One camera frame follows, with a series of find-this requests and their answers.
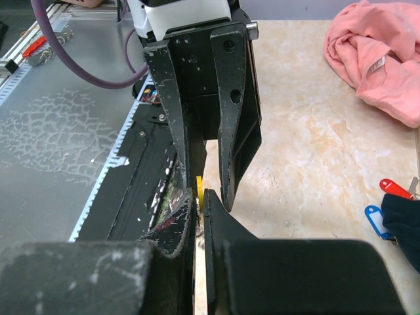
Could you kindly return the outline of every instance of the black plastic part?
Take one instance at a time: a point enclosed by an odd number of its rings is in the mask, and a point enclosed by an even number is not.
[[[223,287],[225,277],[221,265],[223,242],[225,240],[257,240],[257,237],[226,212],[214,190],[206,189],[204,192],[204,238],[207,311],[209,315],[212,315],[217,309],[218,285]]]
[[[13,74],[14,72],[17,71],[17,69],[19,69],[19,66],[14,62],[13,59],[10,59],[6,64],[5,64],[5,68],[11,73]]]
[[[1,49],[1,44],[3,44],[3,40],[6,36],[6,32],[7,32],[8,28],[9,27],[6,24],[4,24],[0,21],[0,49]]]
[[[224,245],[227,314],[405,314],[374,248],[350,240]]]
[[[119,149],[129,164],[108,170],[78,241],[137,240],[158,217],[177,154],[169,128],[148,122],[150,108],[138,107]]]
[[[142,238],[152,241],[173,260],[166,267],[154,266],[161,281],[155,283],[146,296],[147,314],[194,313],[196,213],[196,199],[189,188],[185,191],[177,210]]]
[[[222,201],[228,211],[239,181],[261,144],[259,94],[245,26],[247,16],[237,9],[235,17],[239,22],[218,20],[188,30],[172,30],[165,40],[144,48],[183,173],[200,174],[205,151],[199,144],[219,140]],[[195,186],[195,179],[184,175],[184,188],[190,186]]]
[[[117,22],[121,21],[122,11],[123,11],[123,5],[121,4],[121,0],[117,0]]]
[[[135,315],[152,266],[165,261],[148,241],[11,247],[0,260],[0,314]]]

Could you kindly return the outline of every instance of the clothing label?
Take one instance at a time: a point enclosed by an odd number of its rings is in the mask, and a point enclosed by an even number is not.
[[[381,59],[379,59],[378,61],[376,61],[372,67],[369,68],[369,70],[367,71],[367,74],[371,74],[372,72],[378,70],[381,66],[383,66],[385,64],[385,56],[382,57]]]

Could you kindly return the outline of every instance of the bolt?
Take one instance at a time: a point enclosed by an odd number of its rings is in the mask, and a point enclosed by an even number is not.
[[[258,23],[252,22],[247,24],[247,32],[248,32],[248,38],[251,41],[254,41],[258,39],[260,36],[260,31],[258,29]]]
[[[197,63],[197,57],[196,57],[194,54],[192,54],[192,55],[190,56],[190,59],[188,59],[188,62],[189,62],[190,64],[196,64],[196,63]]]

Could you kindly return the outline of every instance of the red key tag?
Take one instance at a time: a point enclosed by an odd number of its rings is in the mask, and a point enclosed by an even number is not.
[[[410,194],[407,190],[405,190],[400,185],[396,184],[394,181],[390,179],[384,178],[379,183],[379,186],[387,194],[392,194],[392,195],[400,196],[406,199],[414,200],[414,196],[412,194]]]
[[[47,42],[45,36],[41,36],[39,39],[34,41],[22,54],[23,57],[30,57],[39,47],[44,45]]]

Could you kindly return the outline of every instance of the marble table surface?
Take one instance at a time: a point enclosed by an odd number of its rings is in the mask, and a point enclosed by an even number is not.
[[[364,215],[381,205],[379,181],[408,189],[418,175],[409,129],[355,96],[329,67],[331,21],[261,21],[254,41],[262,146],[244,175],[232,215],[259,238],[364,240],[381,254],[408,314],[420,313],[420,275]],[[208,142],[203,183],[220,191],[217,143]],[[196,314],[206,314],[205,263],[196,267]]]

